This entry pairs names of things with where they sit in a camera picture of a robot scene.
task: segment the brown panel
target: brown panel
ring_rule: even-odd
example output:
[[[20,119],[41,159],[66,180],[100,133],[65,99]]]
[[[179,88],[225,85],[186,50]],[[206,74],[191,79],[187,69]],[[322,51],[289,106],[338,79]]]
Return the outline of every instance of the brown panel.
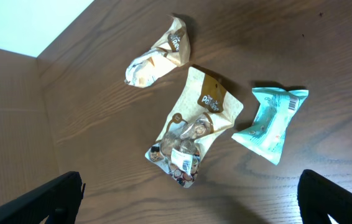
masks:
[[[0,205],[56,176],[36,59],[0,50]]]
[[[123,83],[172,12],[187,23],[190,65],[221,74],[245,105],[190,189],[144,158],[188,65],[150,88]],[[80,223],[299,223],[304,169],[352,191],[352,1],[97,0],[39,65],[60,172],[77,170],[87,184]],[[256,114],[251,88],[279,85],[304,86],[310,95],[274,166],[230,137]]]

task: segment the wooden table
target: wooden table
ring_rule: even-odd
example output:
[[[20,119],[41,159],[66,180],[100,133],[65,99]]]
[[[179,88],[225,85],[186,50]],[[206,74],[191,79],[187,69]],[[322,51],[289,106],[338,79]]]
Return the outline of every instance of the wooden table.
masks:
[[[190,63],[150,88],[125,85],[171,13],[187,24]],[[193,64],[219,73],[244,110],[183,189],[144,153]],[[304,169],[352,192],[352,1],[96,0],[39,69],[60,172],[86,182],[78,223],[300,223]],[[254,86],[310,91],[278,166],[231,139],[257,112]]]

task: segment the turquoise packet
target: turquoise packet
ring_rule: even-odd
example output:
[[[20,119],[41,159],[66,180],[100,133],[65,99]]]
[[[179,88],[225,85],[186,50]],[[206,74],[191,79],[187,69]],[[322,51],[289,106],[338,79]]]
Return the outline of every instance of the turquoise packet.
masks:
[[[287,126],[308,96],[308,90],[253,88],[260,102],[251,127],[232,138],[277,165],[280,162]]]

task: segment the candy wrapper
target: candy wrapper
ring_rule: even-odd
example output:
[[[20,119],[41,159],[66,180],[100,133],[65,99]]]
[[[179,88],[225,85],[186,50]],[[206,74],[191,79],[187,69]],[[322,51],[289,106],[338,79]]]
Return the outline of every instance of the candy wrapper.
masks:
[[[232,138],[277,165],[285,141],[285,130],[308,96],[308,90],[285,91],[280,88],[253,88],[260,102],[252,126]]]
[[[140,57],[134,59],[126,69],[125,83],[137,87],[152,85],[175,67],[186,64],[190,58],[186,24],[172,17],[169,30]]]
[[[243,104],[214,78],[190,67],[182,95],[146,158],[189,187],[213,141],[234,126]]]

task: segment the beige snack bag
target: beige snack bag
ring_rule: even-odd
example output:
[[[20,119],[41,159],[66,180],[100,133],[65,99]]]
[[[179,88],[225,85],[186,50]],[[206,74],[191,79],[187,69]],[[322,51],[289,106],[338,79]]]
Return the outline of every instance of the beige snack bag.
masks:
[[[169,30],[140,57],[134,59],[126,69],[125,83],[137,87],[151,86],[175,67],[186,64],[190,58],[186,24],[174,19]]]
[[[193,184],[213,141],[243,110],[243,104],[214,78],[190,67],[182,95],[146,158],[183,187]]]

